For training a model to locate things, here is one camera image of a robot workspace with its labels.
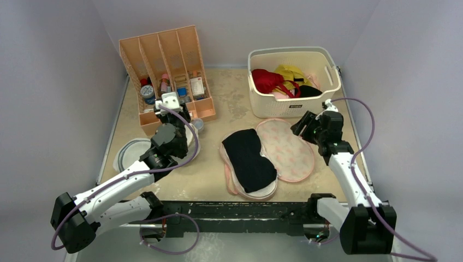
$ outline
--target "cable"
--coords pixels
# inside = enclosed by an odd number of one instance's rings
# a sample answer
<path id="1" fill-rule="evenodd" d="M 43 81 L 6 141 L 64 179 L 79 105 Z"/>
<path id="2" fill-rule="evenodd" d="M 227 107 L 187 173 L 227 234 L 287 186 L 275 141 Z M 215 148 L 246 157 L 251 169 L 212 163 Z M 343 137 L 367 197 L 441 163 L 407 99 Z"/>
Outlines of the cable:
<path id="1" fill-rule="evenodd" d="M 176 168 L 179 168 L 181 166 L 184 166 L 186 164 L 188 164 L 191 160 L 193 160 L 193 158 L 196 156 L 196 153 L 198 152 L 198 147 L 199 147 L 199 140 L 198 140 L 198 136 L 196 136 L 196 132 L 193 130 L 193 128 L 189 125 L 189 123 L 182 117 L 180 116 L 177 112 L 171 110 L 171 109 L 168 109 L 168 108 L 165 108 L 163 107 L 162 105 L 159 106 L 160 109 L 163 109 L 171 114 L 173 114 L 174 116 L 178 117 L 185 125 L 186 127 L 188 127 L 191 131 L 191 133 L 193 134 L 193 138 L 194 138 L 194 142 L 195 142 L 195 145 L 194 145 L 194 153 L 188 158 L 187 161 L 185 161 L 184 163 L 182 164 L 179 164 L 179 165 L 176 165 L 176 166 L 171 166 L 169 168 L 163 168 L 163 169 L 150 169 L 150 170 L 143 170 L 143 171 L 136 171 L 136 172 L 132 172 L 130 174 L 127 175 L 127 178 L 129 177 L 132 177 L 132 176 L 135 176 L 135 175 L 139 175 L 139 174 L 146 174 L 146 173 L 157 173 L 157 172 L 165 172 L 165 171 L 170 171 L 170 170 L 174 170 Z M 95 190 L 95 192 L 93 192 L 91 195 L 89 195 L 87 197 L 87 201 L 88 203 L 91 202 L 91 199 L 93 199 L 94 197 L 96 197 L 98 194 L 100 194 L 101 192 L 105 191 L 107 188 L 125 180 L 126 178 L 125 177 L 120 177 L 114 181 L 111 181 L 107 184 L 105 184 L 104 186 L 102 186 L 100 189 L 98 190 Z M 58 225 L 58 227 L 56 228 L 55 230 L 55 233 L 53 234 L 53 237 L 51 239 L 51 249 L 53 250 L 59 250 L 61 248 L 64 247 L 64 245 L 61 245 L 59 247 L 56 246 L 56 239 L 58 238 L 58 233 L 60 232 L 61 228 L 63 227 L 63 225 L 65 224 L 65 222 L 67 220 L 69 220 L 69 218 L 75 213 L 75 212 L 78 212 L 79 208 L 81 208 L 84 204 L 86 204 L 87 202 L 84 200 L 80 203 L 78 203 L 64 218 L 63 220 L 60 222 L 60 224 Z M 181 215 L 183 217 L 187 217 L 188 219 L 191 219 L 191 217 L 187 216 L 187 215 L 183 215 L 183 214 L 174 214 L 174 215 Z"/>
<path id="2" fill-rule="evenodd" d="M 397 233 L 384 219 L 383 217 L 381 217 L 381 215 L 379 214 L 378 210 L 376 209 L 374 203 L 373 203 L 373 200 L 371 200 L 371 197 L 369 195 L 369 193 L 367 192 L 366 188 L 363 187 L 363 185 L 361 184 L 357 174 L 355 173 L 355 169 L 354 169 L 354 166 L 352 165 L 354 162 L 355 162 L 355 159 L 356 157 L 362 153 L 363 150 L 365 150 L 368 145 L 370 144 L 371 142 L 371 139 L 373 138 L 373 135 L 375 133 L 375 118 L 373 117 L 373 112 L 371 111 L 371 109 L 363 102 L 361 101 L 360 99 L 356 99 L 356 98 L 347 98 L 347 97 L 344 97 L 344 98 L 337 98 L 337 99 L 334 99 L 332 100 L 331 102 L 336 102 L 336 101 L 339 101 L 339 100 L 352 100 L 352 101 L 356 101 L 356 102 L 359 102 L 360 104 L 362 104 L 367 110 L 368 110 L 368 113 L 370 114 L 370 117 L 371 117 L 371 134 L 370 134 L 370 137 L 368 138 L 367 142 L 365 143 L 365 145 L 362 147 L 362 149 L 360 149 L 359 151 L 357 151 L 353 156 L 352 156 L 352 159 L 351 159 L 351 171 L 352 171 L 352 175 L 354 176 L 354 179 L 355 181 L 357 182 L 357 184 L 359 185 L 360 189 L 362 190 L 363 194 L 366 196 L 368 202 L 370 203 L 370 206 L 371 208 L 373 209 L 373 213 L 375 213 L 376 217 L 378 218 L 378 220 L 383 224 L 383 226 L 391 233 L 393 234 L 394 236 L 396 236 L 400 241 L 402 241 L 404 244 L 406 244 L 407 246 L 411 247 L 413 250 L 415 250 L 416 252 L 422 254 L 422 255 L 425 255 L 427 256 L 428 258 L 421 258 L 421 257 L 415 257 L 415 256 L 412 256 L 412 255 L 405 255 L 405 254 L 399 254 L 399 253 L 394 253 L 392 252 L 391 255 L 394 255 L 396 257 L 400 257 L 400 258 L 408 258 L 408 259 L 414 259 L 414 260 L 418 260 L 418 261 L 430 261 L 430 262 L 436 262 L 437 261 L 437 257 L 435 257 L 434 255 L 432 255 L 431 253 L 427 252 L 427 251 L 424 251 L 423 249 L 419 248 L 418 246 L 414 245 L 413 243 L 411 243 L 410 241 L 408 241 L 407 239 L 405 239 L 403 236 L 401 236 L 399 233 Z"/>
<path id="3" fill-rule="evenodd" d="M 163 217 L 158 217 L 158 218 L 155 218 L 155 219 L 149 219 L 149 220 L 143 220 L 143 222 L 148 222 L 148 223 L 152 223 L 152 222 L 155 222 L 155 221 L 159 221 L 161 219 L 165 219 L 165 218 L 169 218 L 169 217 L 175 217 L 175 216 L 180 216 L 180 217 L 185 217 L 185 218 L 188 218 L 191 222 L 193 222 L 194 226 L 196 227 L 196 239 L 194 240 L 194 243 L 187 249 L 185 249 L 184 251 L 168 251 L 168 250 L 164 250 L 164 249 L 161 249 L 161 248 L 158 248 L 158 247 L 155 247 L 155 246 L 152 246 L 151 244 L 147 243 L 145 241 L 145 239 L 143 238 L 142 234 L 141 234 L 141 229 L 140 229 L 140 244 L 145 244 L 146 246 L 148 246 L 149 248 L 151 249 L 154 249 L 156 251 L 159 251 L 159 252 L 162 252 L 164 254 L 168 254 L 168 255 L 182 255 L 182 254 L 185 254 L 187 252 L 189 252 L 191 249 L 193 249 L 196 244 L 198 243 L 199 241 L 199 226 L 198 226 L 198 223 L 196 223 L 196 221 L 190 217 L 190 216 L 187 216 L 185 214 L 170 214 L 170 215 L 167 215 L 167 216 L 163 216 Z"/>

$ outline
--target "wooden organizer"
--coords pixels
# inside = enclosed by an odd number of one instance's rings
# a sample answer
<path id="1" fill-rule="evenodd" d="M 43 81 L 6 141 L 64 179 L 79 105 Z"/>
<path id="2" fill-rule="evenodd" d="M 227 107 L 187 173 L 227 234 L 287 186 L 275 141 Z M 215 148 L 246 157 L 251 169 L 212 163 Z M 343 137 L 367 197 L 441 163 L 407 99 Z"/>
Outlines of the wooden organizer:
<path id="1" fill-rule="evenodd" d="M 144 112 L 145 109 L 151 109 L 154 106 L 146 104 L 140 94 L 140 80 L 148 76 L 154 87 L 156 98 L 161 97 L 159 89 L 161 76 L 167 73 L 172 91 L 176 91 L 177 86 L 187 87 L 187 95 L 191 98 L 187 107 L 192 118 L 201 118 L 204 122 L 216 119 L 195 26 L 122 39 L 119 40 L 119 51 L 135 87 L 140 126 L 146 135 L 154 135 L 161 124 L 154 112 Z M 206 87 L 204 99 L 193 99 L 189 83 L 193 72 L 202 77 L 203 85 Z M 176 83 L 176 78 L 185 80 Z"/>

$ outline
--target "red cloth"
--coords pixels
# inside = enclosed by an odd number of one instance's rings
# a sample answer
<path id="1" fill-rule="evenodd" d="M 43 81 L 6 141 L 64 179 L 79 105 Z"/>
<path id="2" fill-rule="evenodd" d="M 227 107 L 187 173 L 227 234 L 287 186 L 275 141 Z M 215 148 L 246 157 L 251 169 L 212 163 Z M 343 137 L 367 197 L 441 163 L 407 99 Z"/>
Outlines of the red cloth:
<path id="1" fill-rule="evenodd" d="M 296 95 L 293 95 L 286 86 L 283 85 L 285 80 L 280 74 L 272 73 L 265 69 L 254 69 L 251 74 L 254 79 L 254 85 L 260 93 L 269 94 L 272 90 L 279 89 L 290 98 L 298 98 L 301 95 L 301 92 L 297 92 Z M 299 85 L 297 83 L 294 81 L 289 82 L 299 91 Z"/>

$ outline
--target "yellow cloth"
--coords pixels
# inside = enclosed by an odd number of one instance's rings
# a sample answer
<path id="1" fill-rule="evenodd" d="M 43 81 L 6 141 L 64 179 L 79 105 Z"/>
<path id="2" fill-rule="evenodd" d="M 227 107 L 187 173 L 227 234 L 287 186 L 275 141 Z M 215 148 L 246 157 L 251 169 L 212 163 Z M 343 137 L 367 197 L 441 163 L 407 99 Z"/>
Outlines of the yellow cloth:
<path id="1" fill-rule="evenodd" d="M 274 71 L 274 73 L 280 74 L 283 76 L 285 80 L 294 81 L 294 79 L 303 79 L 304 81 L 295 81 L 299 86 L 302 85 L 309 85 L 309 81 L 298 67 L 293 65 L 287 64 L 280 64 Z M 283 85 L 288 89 L 292 90 L 295 89 L 293 83 L 291 82 L 284 82 Z M 278 88 L 274 89 L 273 92 L 280 92 L 285 94 L 283 91 L 279 90 Z"/>

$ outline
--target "table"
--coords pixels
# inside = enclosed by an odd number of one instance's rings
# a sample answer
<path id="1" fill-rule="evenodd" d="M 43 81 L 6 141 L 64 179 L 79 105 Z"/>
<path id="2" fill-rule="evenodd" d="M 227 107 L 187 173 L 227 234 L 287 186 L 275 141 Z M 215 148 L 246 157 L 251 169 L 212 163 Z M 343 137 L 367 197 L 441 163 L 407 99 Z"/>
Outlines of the table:
<path id="1" fill-rule="evenodd" d="M 142 192 L 153 191 L 161 200 L 248 201 L 228 193 L 225 185 L 224 163 L 218 151 L 225 135 L 241 129 L 255 128 L 263 120 L 252 113 L 248 96 L 247 70 L 207 69 L 206 76 L 217 119 L 205 122 L 205 130 L 199 135 L 200 153 L 191 163 L 172 171 L 159 182 L 129 195 L 128 200 L 136 198 Z M 333 99 L 342 96 L 342 90 L 339 90 L 334 94 Z M 347 105 L 344 101 L 339 101 L 336 106 L 345 119 L 343 139 L 348 141 L 356 151 L 358 150 L 357 140 Z M 299 119 L 286 118 L 290 123 L 295 123 Z M 140 128 L 136 93 L 132 84 L 129 84 L 101 182 L 118 174 L 112 167 L 117 151 L 134 138 L 148 137 Z M 307 201 L 312 193 L 333 193 L 339 201 L 346 201 L 335 175 L 325 165 L 323 158 L 318 155 L 317 146 L 311 146 L 315 153 L 315 168 L 312 174 L 298 183 L 279 181 L 277 191 L 269 201 Z M 360 157 L 357 162 L 360 170 L 365 174 Z"/>

